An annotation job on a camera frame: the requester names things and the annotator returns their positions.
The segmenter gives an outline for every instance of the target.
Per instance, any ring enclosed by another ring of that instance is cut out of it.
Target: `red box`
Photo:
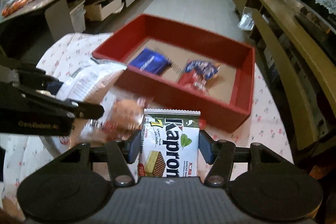
[[[151,15],[129,22],[94,52],[95,58],[124,63],[148,38],[184,48],[236,68],[230,103],[185,88],[160,76],[128,66],[116,86],[154,98],[170,109],[198,110],[207,124],[232,133],[251,114],[254,84],[254,49],[228,37]]]

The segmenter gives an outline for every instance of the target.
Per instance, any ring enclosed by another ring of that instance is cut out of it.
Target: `floral tablecloth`
[[[60,81],[66,81],[83,63],[89,62],[91,52],[111,34],[68,34],[56,42],[42,57],[37,67],[46,70]],[[254,97],[251,116],[233,134],[210,126],[206,131],[215,140],[226,139],[237,146],[249,147],[260,142],[285,159],[293,162],[286,132],[262,74],[255,65]],[[2,198],[18,208],[16,190],[28,175],[53,160],[53,156],[36,136],[8,137],[4,163],[4,191]],[[211,168],[199,154],[199,176],[203,180]],[[131,167],[136,175],[136,164]],[[231,179],[247,171],[247,164],[234,164]]]

